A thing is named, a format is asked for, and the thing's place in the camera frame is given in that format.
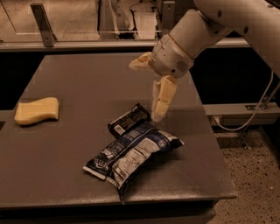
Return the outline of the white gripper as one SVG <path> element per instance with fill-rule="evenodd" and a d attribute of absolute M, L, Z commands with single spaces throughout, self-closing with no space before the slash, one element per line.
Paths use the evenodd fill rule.
<path fill-rule="evenodd" d="M 193 58 L 185 54 L 169 34 L 158 41 L 152 52 L 146 52 L 129 63 L 133 70 L 154 70 L 164 76 L 153 82 L 151 119 L 154 122 L 158 123 L 165 117 L 172 103 L 177 90 L 175 78 L 183 77 L 192 66 Z"/>

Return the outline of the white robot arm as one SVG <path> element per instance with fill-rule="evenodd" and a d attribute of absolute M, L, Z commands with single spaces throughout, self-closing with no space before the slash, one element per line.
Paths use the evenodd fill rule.
<path fill-rule="evenodd" d="M 194 0 L 174 28 L 151 52 L 130 62 L 134 70 L 150 70 L 162 76 L 153 93 L 151 119 L 161 121 L 176 91 L 176 79 L 184 76 L 194 60 L 230 32 L 241 35 L 269 68 L 280 76 L 280 7 L 277 0 Z"/>

